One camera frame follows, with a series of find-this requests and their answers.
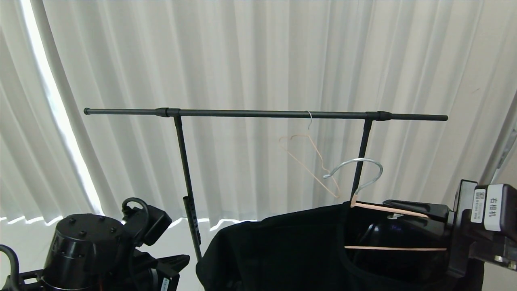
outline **black t-shirt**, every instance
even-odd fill
[[[353,229],[360,225],[350,217],[367,221],[388,214],[379,213],[350,209],[346,202],[226,227],[198,262],[197,276],[207,291],[481,290],[478,261],[469,265],[472,276],[457,280],[441,270],[436,275],[432,260],[418,265],[422,256],[445,252],[346,250],[347,243],[356,243]],[[379,275],[390,270],[395,271],[389,277]],[[420,277],[427,281],[419,282]]]

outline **black horizontal bar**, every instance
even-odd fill
[[[430,120],[446,121],[446,115],[393,114],[386,111],[374,112],[332,112],[332,111],[269,111],[269,110],[197,110],[178,108],[156,109],[91,109],[85,114],[157,115],[160,117],[262,117],[262,118],[315,118],[315,119],[364,119],[364,120]]]

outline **clothes rack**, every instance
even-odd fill
[[[84,114],[119,114],[119,115],[156,115],[159,117],[172,117],[176,126],[176,135],[179,143],[181,164],[185,176],[187,196],[183,197],[185,212],[189,223],[192,242],[198,261],[201,260],[201,234],[197,224],[197,215],[194,204],[194,194],[192,192],[192,182],[190,179],[189,163],[183,135],[183,125],[181,117],[255,117],[255,118],[313,118],[313,119],[362,119],[364,127],[359,147],[358,157],[364,157],[368,145],[370,130],[374,121],[388,120],[423,120],[423,121],[446,121],[446,115],[432,114],[395,114],[386,111],[367,111],[367,112],[330,112],[330,111],[270,111],[270,110],[196,110],[179,108],[156,108],[156,109],[91,109],[85,108]],[[358,162],[354,174],[351,197],[359,186],[361,178],[362,162]]]

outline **hanger hook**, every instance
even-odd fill
[[[362,189],[366,188],[367,186],[370,186],[371,184],[375,183],[381,177],[381,175],[383,174],[383,166],[382,166],[381,163],[377,162],[376,160],[373,160],[373,159],[370,159],[370,158],[365,158],[365,157],[354,158],[354,159],[351,159],[349,161],[342,162],[339,166],[334,168],[334,170],[330,171],[329,174],[324,175],[323,179],[327,179],[327,178],[332,177],[332,175],[337,170],[339,170],[341,167],[343,167],[344,165],[347,165],[347,164],[350,164],[350,163],[356,163],[356,162],[370,162],[370,163],[376,164],[377,167],[379,167],[379,173],[377,174],[377,176],[375,178],[373,178],[372,180],[370,180],[370,181],[364,183],[363,185],[357,187],[357,189],[354,192],[354,195],[357,195],[357,193],[359,193],[359,191],[361,191]]]
[[[311,124],[312,124],[312,114],[309,110],[305,110],[309,113],[309,116],[311,117],[311,122],[309,122],[309,126],[307,126],[307,130],[309,130],[311,128]]]

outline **white label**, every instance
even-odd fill
[[[501,206],[503,185],[489,185],[486,194],[484,226],[486,230],[501,231]]]
[[[160,291],[167,291],[169,289],[169,280],[167,278],[163,278],[162,287]]]
[[[484,202],[486,190],[476,189],[474,191],[474,201],[472,202],[472,212],[470,214],[470,221],[474,223],[483,222]]]

